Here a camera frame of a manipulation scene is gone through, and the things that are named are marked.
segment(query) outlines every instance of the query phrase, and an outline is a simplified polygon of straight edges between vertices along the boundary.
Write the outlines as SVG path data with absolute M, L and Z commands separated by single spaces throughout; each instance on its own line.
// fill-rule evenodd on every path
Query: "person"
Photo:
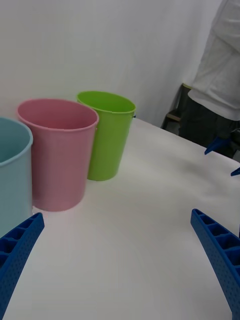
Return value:
M 179 136 L 207 147 L 240 127 L 240 0 L 223 0 L 212 22 Z M 217 152 L 233 158 L 233 144 Z

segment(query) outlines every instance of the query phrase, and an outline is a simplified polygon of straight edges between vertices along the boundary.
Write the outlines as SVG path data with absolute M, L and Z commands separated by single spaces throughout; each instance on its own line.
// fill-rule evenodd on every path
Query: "chair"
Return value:
M 178 123 L 180 122 L 182 113 L 185 109 L 185 106 L 186 106 L 188 98 L 189 98 L 188 93 L 191 89 L 192 88 L 185 83 L 183 83 L 181 85 L 180 99 L 179 99 L 178 106 L 176 109 L 174 109 L 166 114 L 165 119 L 163 120 L 163 123 L 161 125 L 161 128 L 163 130 L 167 129 L 169 122 L 178 122 Z

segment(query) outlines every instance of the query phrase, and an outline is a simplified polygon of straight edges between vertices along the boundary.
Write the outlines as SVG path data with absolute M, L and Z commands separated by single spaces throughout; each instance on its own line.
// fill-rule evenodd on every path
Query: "light blue bucket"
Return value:
M 32 215 L 31 130 L 0 117 L 0 238 Z

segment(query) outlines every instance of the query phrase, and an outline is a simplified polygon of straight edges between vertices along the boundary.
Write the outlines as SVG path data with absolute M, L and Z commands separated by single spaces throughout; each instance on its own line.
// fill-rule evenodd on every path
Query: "dark pants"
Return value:
M 188 98 L 181 116 L 179 136 L 207 147 L 216 137 L 229 138 L 231 131 L 239 127 L 240 121 L 226 119 Z M 229 158 L 233 158 L 236 151 L 233 144 L 216 150 Z

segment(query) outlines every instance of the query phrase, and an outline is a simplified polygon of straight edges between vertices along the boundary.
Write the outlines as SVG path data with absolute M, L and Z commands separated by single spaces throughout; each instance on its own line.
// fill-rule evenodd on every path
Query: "green bucket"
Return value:
M 80 92 L 77 101 L 99 115 L 87 178 L 108 180 L 118 172 L 136 107 L 120 95 L 101 91 Z

